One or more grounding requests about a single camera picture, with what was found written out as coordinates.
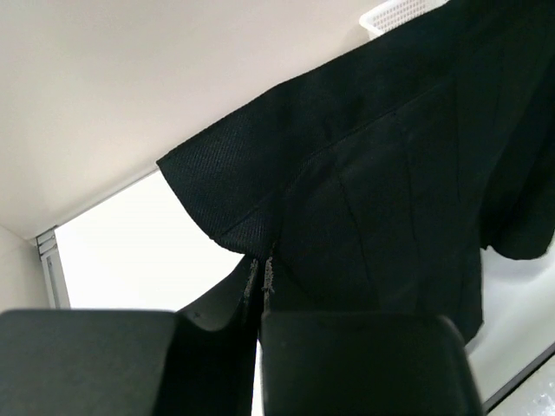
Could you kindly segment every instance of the black jacket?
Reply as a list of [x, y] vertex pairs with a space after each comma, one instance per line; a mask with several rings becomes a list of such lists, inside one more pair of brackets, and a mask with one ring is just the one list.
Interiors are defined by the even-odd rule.
[[480, 246], [555, 225], [555, 2], [451, 0], [278, 85], [159, 161], [273, 309], [480, 324]]

